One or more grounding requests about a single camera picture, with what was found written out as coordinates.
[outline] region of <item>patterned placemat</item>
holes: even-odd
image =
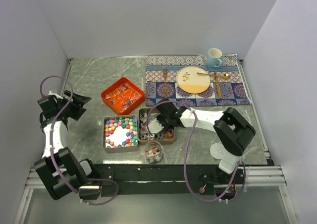
[[[223,66],[207,68],[205,56],[148,56],[146,57],[146,103],[154,106],[164,98],[163,69],[167,68],[167,98],[179,101],[190,107],[232,106],[250,104],[251,100],[244,89],[238,68],[237,54],[223,55]],[[176,82],[176,75],[182,68],[197,66],[208,72],[211,78],[209,88],[200,94],[189,94],[183,91]],[[218,78],[222,99],[219,98],[214,82],[214,71],[230,74],[227,80]]]

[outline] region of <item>gold fork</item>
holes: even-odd
[[[163,69],[163,78],[164,78],[164,96],[167,97],[167,85],[166,85],[167,68]]]

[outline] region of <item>orange tray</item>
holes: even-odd
[[[145,100],[144,92],[126,77],[101,93],[103,102],[118,115],[128,115]]]

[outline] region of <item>cream plate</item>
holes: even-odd
[[[210,78],[208,75],[197,74],[197,72],[207,74],[203,69],[193,66],[181,69],[176,76],[177,85],[187,93],[202,93],[209,88]]]

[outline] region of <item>white wall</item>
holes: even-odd
[[[276,0],[37,0],[68,57],[244,58]]]
[[[243,67],[303,224],[317,220],[317,0],[277,0]]]
[[[67,58],[35,0],[0,0],[0,219],[12,223],[30,167],[41,157],[39,84]],[[60,87],[48,81],[46,89]]]

